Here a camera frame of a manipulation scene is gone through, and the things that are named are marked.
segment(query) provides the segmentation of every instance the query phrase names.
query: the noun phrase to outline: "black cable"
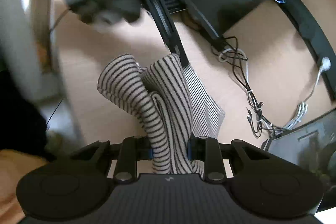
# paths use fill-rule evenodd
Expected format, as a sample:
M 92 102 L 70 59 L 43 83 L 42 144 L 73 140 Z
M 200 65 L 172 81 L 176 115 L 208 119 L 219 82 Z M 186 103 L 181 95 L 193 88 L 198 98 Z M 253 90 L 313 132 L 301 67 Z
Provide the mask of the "black cable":
M 283 132 L 283 131 L 286 131 L 285 128 L 281 128 L 281 127 L 278 127 L 276 125 L 273 125 L 264 115 L 263 115 L 263 112 L 261 110 L 261 107 L 263 106 L 263 102 L 260 102 L 258 103 L 258 101 L 256 100 L 256 97 L 255 95 L 253 94 L 253 92 L 251 91 L 251 87 L 249 85 L 249 83 L 247 82 L 247 79 L 245 77 L 245 74 L 244 74 L 244 71 L 243 71 L 243 66 L 242 66 L 242 61 L 243 61 L 243 58 L 241 58 L 239 52 L 238 52 L 238 39 L 236 37 L 225 37 L 225 43 L 231 48 L 233 49 L 233 52 L 234 52 L 234 56 L 233 56 L 233 63 L 230 63 L 232 65 L 232 72 L 233 72 L 233 75 L 235 76 L 235 78 L 237 79 L 237 81 L 247 90 L 249 91 L 247 93 L 247 97 L 248 97 L 248 103 L 250 105 L 250 107 L 254 110 L 254 112 L 257 114 L 257 119 L 259 122 L 257 122 L 257 129 L 255 130 L 254 128 L 254 124 L 253 124 L 253 120 L 251 118 L 251 121 L 249 121 L 249 124 L 251 126 L 251 129 L 252 129 L 252 132 L 253 132 L 253 135 L 256 137 L 256 138 L 260 138 L 261 136 L 261 133 L 262 133 L 262 130 L 267 130 L 267 131 L 273 131 L 274 134 L 275 133 L 278 133 L 278 132 Z M 236 47 L 232 47 L 231 44 L 227 41 L 229 39 L 235 39 L 236 41 Z M 243 81 L 237 76 L 236 74 L 236 68 L 240 69 L 240 73 L 241 73 L 241 76 L 243 78 Z M 261 122 L 261 120 L 264 120 L 267 124 L 271 124 L 272 125 L 272 129 L 269 129 L 269 128 L 264 128 L 263 127 L 263 124 Z
M 54 26 L 49 30 L 49 35 L 55 30 L 57 25 L 60 23 L 60 21 L 65 17 L 65 15 L 69 12 L 69 9 L 64 10 L 60 16 L 56 19 Z
M 48 128 L 48 124 L 50 122 L 50 119 L 53 117 L 54 113 L 56 112 L 56 110 L 58 109 L 59 105 L 61 104 L 61 102 L 63 101 L 64 98 L 62 98 L 62 100 L 58 103 L 57 107 L 55 108 L 54 112 L 52 113 L 52 115 L 50 116 L 50 118 L 47 121 L 47 128 Z

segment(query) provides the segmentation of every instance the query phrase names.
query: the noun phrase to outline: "beige desk surface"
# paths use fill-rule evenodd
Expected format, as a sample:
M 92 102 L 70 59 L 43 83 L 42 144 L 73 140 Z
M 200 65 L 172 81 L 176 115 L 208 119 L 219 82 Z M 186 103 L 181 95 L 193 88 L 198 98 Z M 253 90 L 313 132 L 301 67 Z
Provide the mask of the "beige desk surface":
M 336 50 L 336 0 L 303 2 Z M 62 1 L 55 0 L 55 16 L 64 9 Z M 191 65 L 226 112 L 219 141 L 243 139 L 260 146 L 267 136 L 253 136 L 246 119 L 246 95 L 231 80 L 231 67 L 217 62 L 208 42 L 199 34 L 181 22 L 176 22 L 176 26 Z M 264 115 L 274 124 L 284 125 L 296 105 L 310 93 L 318 71 L 305 43 L 271 0 L 254 9 L 226 35 L 237 36 L 239 47 L 249 58 L 250 84 L 256 98 L 264 102 Z M 100 95 L 96 85 L 105 65 L 120 54 L 131 53 L 147 66 L 169 53 L 154 21 L 144 12 L 136 25 L 119 23 L 101 34 L 68 13 L 55 37 L 66 92 L 85 142 L 109 139 L 117 143 L 127 136 L 143 135 L 137 120 Z M 320 79 L 302 122 L 335 106 Z

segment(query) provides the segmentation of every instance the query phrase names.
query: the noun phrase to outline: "white cable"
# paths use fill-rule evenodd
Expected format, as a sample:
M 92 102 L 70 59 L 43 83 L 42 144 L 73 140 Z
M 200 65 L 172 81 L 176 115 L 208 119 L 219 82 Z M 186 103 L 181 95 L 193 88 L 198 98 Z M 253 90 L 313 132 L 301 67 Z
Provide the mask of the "white cable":
M 237 48 L 236 49 L 238 52 L 241 52 L 244 56 L 245 59 L 247 59 L 247 56 L 246 54 L 244 53 L 244 51 L 242 49 L 239 49 Z M 221 63 L 224 63 L 224 62 L 227 62 L 228 58 L 229 57 L 226 57 L 225 59 L 222 59 L 222 56 L 224 54 L 226 54 L 227 52 L 229 51 L 234 51 L 233 49 L 231 48 L 227 48 L 225 49 L 224 51 L 222 52 L 219 52 L 218 53 L 218 61 L 221 62 Z M 296 113 L 294 115 L 294 118 L 292 118 L 285 126 L 283 126 L 283 128 L 287 129 L 287 130 L 291 130 L 293 129 L 298 123 L 301 122 L 301 119 L 303 118 L 303 116 L 307 113 L 307 110 L 308 110 L 308 104 L 307 104 L 307 100 L 313 95 L 314 91 L 315 91 L 315 88 L 319 82 L 319 79 L 320 79 L 320 76 L 321 76 L 321 73 L 324 72 L 324 71 L 327 71 L 329 70 L 331 67 L 331 63 L 330 63 L 330 60 L 328 57 L 324 57 L 321 61 L 321 66 L 319 68 L 319 72 L 318 72 L 318 75 L 317 75 L 317 78 L 316 78 L 316 82 L 315 82 L 315 85 L 311 91 L 311 93 L 309 94 L 309 96 L 304 100 L 302 101 L 296 108 Z M 246 68 L 245 68 L 245 71 L 246 71 L 246 82 L 248 84 L 249 83 L 249 75 L 248 75 L 248 61 L 246 61 Z M 251 90 L 246 90 L 246 96 L 247 96 L 247 99 L 248 99 L 248 93 L 249 92 L 252 92 L 252 89 Z M 273 130 L 272 129 L 272 125 L 268 125 L 268 123 L 266 123 L 264 120 L 260 120 L 264 126 L 266 128 L 268 128 L 269 130 Z

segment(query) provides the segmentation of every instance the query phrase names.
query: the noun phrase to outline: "round black pad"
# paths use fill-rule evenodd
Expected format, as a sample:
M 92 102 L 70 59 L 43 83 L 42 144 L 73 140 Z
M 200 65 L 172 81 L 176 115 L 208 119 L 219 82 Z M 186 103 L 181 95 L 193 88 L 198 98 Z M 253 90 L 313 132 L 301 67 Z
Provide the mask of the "round black pad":
M 45 165 L 24 176 L 16 188 L 26 215 L 52 221 L 87 215 L 108 195 L 107 178 L 82 160 L 58 160 Z
M 323 197 L 322 184 L 312 174 L 239 174 L 231 191 L 246 209 L 259 215 L 290 219 L 317 208 Z

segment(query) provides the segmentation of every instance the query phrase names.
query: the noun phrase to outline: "metal screw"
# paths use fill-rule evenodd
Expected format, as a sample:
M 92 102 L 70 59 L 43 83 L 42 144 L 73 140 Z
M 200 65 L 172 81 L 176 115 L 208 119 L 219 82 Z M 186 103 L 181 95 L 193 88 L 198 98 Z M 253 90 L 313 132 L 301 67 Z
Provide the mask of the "metal screw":
M 212 172 L 208 175 L 209 180 L 213 181 L 219 181 L 222 180 L 225 176 L 222 173 L 219 172 Z
M 117 180 L 126 181 L 132 178 L 132 175 L 128 172 L 120 172 L 115 175 Z

